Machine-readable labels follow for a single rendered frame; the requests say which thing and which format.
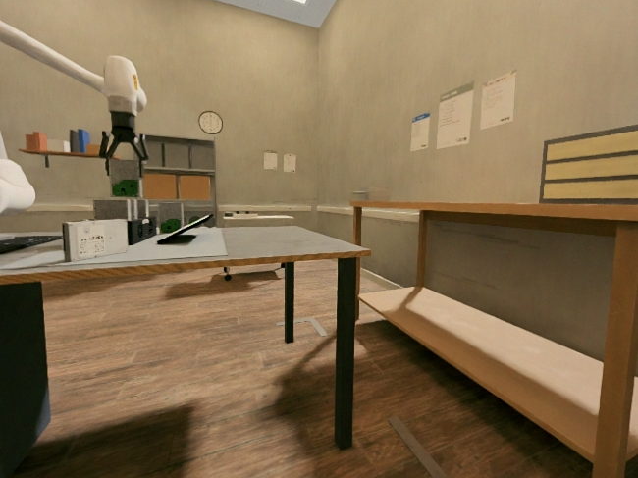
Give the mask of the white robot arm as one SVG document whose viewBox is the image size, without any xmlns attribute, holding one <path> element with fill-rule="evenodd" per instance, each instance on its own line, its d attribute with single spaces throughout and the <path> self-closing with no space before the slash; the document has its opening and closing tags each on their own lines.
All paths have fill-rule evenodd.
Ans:
<svg viewBox="0 0 638 478">
<path fill-rule="evenodd" d="M 139 87 L 135 68 L 126 58 L 109 56 L 102 78 L 1 21 L 0 42 L 100 91 L 108 99 L 110 113 L 120 112 L 136 117 L 145 108 L 146 97 Z M 30 208 L 34 200 L 34 189 L 21 167 L 8 160 L 0 133 L 0 217 L 19 214 Z"/>
</svg>

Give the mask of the white hard drive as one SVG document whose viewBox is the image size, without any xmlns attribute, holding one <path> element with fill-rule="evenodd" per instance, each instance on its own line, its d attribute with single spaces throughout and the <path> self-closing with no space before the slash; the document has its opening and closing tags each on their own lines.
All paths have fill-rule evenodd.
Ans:
<svg viewBox="0 0 638 478">
<path fill-rule="evenodd" d="M 128 252 L 126 219 L 66 222 L 62 233 L 66 262 Z"/>
</svg>

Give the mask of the grey flat mat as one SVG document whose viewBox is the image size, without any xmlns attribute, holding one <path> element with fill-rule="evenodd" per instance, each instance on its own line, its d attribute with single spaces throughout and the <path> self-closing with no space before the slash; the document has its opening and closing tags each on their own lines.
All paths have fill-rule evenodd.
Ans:
<svg viewBox="0 0 638 478">
<path fill-rule="evenodd" d="M 64 247 L 61 247 L 1 266 L 0 270 L 228 256 L 221 229 L 190 229 L 160 244 L 157 243 L 169 234 L 171 233 L 159 233 L 157 230 L 156 236 L 128 245 L 128 252 L 76 262 L 64 261 Z"/>
</svg>

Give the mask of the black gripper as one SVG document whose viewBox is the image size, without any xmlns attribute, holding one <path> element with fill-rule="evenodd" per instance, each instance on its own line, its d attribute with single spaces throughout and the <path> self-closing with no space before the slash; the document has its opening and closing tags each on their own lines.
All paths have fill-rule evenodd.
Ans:
<svg viewBox="0 0 638 478">
<path fill-rule="evenodd" d="M 147 147 L 145 144 L 145 135 L 144 134 L 139 134 L 135 132 L 135 116 L 130 115 L 130 114 L 126 114 L 126 113 L 120 113 L 120 112 L 112 112 L 111 113 L 111 122 L 112 122 L 112 130 L 110 132 L 105 132 L 102 131 L 102 141 L 101 141 L 101 146 L 100 146 L 100 150 L 99 150 L 99 156 L 103 157 L 103 161 L 106 162 L 106 167 L 107 167 L 107 176 L 109 176 L 109 159 L 112 158 L 115 150 L 117 149 L 118 145 L 120 143 L 130 143 L 130 145 L 133 147 L 133 150 L 135 151 L 136 155 L 139 158 L 139 176 L 144 178 L 144 165 L 146 164 L 146 160 L 149 160 L 149 154 L 147 151 Z M 107 147 L 108 147 L 108 143 L 109 143 L 109 137 L 113 136 L 113 142 L 110 145 L 108 151 L 107 151 Z M 136 146 L 136 143 L 134 142 L 135 138 L 138 138 L 140 141 L 140 145 L 143 151 L 143 155 L 142 156 L 141 152 L 139 151 L 138 147 Z M 118 142 L 119 141 L 119 142 Z M 107 153 L 106 153 L 107 152 Z"/>
</svg>

